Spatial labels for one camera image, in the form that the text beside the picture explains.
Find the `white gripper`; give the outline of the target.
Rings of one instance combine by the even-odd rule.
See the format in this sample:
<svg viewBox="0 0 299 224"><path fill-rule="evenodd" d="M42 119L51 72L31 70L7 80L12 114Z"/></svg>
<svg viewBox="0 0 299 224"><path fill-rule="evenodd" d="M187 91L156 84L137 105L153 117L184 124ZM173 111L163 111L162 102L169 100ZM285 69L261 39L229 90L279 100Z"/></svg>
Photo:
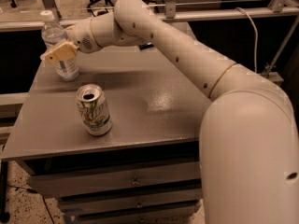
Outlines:
<svg viewBox="0 0 299 224"><path fill-rule="evenodd" d="M66 32L72 42L66 39L60 41L47 49L46 52L41 55L41 59L48 63L55 64L74 59L77 56L78 49L83 53L99 51L101 47L96 43L93 37L91 24L92 20L86 19L68 26Z"/></svg>

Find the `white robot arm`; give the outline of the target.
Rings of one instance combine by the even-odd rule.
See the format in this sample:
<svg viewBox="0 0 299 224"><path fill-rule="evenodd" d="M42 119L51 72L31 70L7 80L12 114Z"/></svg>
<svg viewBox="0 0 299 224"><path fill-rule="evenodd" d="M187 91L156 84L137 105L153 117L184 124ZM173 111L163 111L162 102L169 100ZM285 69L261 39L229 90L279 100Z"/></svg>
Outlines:
<svg viewBox="0 0 299 224"><path fill-rule="evenodd" d="M145 40L211 100L199 134L206 224L299 224L298 132L283 89L163 22L142 0L118 0L67 33L47 62Z"/></svg>

